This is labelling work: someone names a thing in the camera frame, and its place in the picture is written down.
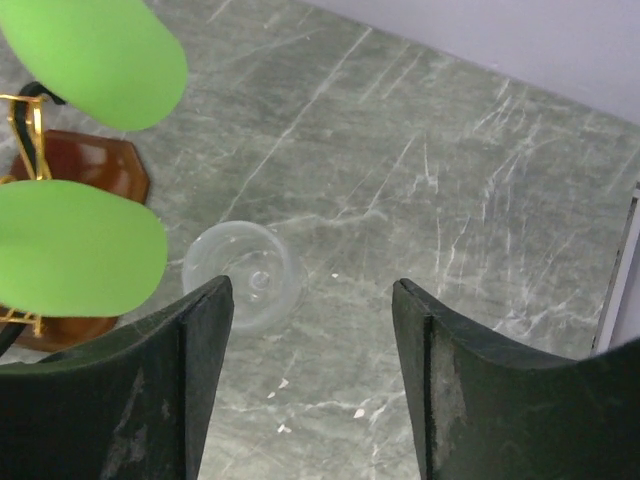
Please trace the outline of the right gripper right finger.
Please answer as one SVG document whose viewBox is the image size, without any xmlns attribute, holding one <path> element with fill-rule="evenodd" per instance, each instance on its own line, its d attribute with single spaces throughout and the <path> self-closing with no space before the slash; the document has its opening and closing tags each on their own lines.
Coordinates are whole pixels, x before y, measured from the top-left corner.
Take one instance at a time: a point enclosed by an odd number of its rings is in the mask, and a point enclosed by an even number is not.
<svg viewBox="0 0 640 480">
<path fill-rule="evenodd" d="M 514 341 L 408 279 L 392 316 L 424 479 L 635 479 L 639 344 L 572 360 Z"/>
</svg>

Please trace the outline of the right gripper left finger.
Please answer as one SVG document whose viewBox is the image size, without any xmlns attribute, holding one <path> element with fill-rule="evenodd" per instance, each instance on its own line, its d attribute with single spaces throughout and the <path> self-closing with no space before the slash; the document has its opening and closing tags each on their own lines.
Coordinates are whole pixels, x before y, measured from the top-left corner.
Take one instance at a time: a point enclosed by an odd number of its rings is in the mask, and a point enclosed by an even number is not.
<svg viewBox="0 0 640 480">
<path fill-rule="evenodd" d="M 194 479 L 234 313 L 219 276 L 36 363 L 1 368 L 5 479 Z"/>
</svg>

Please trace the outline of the green wine glass front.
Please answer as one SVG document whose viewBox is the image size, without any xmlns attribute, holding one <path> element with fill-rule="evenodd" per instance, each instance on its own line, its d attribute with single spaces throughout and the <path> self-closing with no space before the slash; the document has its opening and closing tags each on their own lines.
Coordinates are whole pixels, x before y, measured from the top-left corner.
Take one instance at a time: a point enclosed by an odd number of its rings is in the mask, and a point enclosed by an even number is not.
<svg viewBox="0 0 640 480">
<path fill-rule="evenodd" d="M 81 183 L 1 188 L 1 303 L 49 317 L 112 317 L 156 290 L 168 256 L 146 206 Z"/>
</svg>

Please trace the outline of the green wine glass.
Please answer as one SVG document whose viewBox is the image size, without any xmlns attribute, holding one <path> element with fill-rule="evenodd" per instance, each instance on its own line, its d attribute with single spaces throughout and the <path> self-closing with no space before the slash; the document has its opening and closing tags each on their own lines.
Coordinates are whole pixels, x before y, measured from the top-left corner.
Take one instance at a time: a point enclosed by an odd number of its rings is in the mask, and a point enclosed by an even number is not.
<svg viewBox="0 0 640 480">
<path fill-rule="evenodd" d="M 4 1 L 1 32 L 36 80 L 113 129 L 158 124 L 186 89 L 185 51 L 143 1 Z"/>
<path fill-rule="evenodd" d="M 112 317 L 156 290 L 168 256 L 146 206 L 81 183 L 1 188 L 1 303 L 49 317 Z"/>
</svg>

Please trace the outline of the clear plastic cup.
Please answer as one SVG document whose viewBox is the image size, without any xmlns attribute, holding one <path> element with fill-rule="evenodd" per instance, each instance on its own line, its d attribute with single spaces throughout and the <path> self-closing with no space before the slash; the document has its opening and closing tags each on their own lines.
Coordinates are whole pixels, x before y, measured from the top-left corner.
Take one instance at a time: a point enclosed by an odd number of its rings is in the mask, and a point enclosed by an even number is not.
<svg viewBox="0 0 640 480">
<path fill-rule="evenodd" d="M 300 305 L 307 274 L 300 257 L 266 227 L 248 221 L 218 223 L 190 245 L 182 263 L 188 294 L 217 276 L 232 284 L 232 330 L 257 334 L 285 320 Z"/>
</svg>

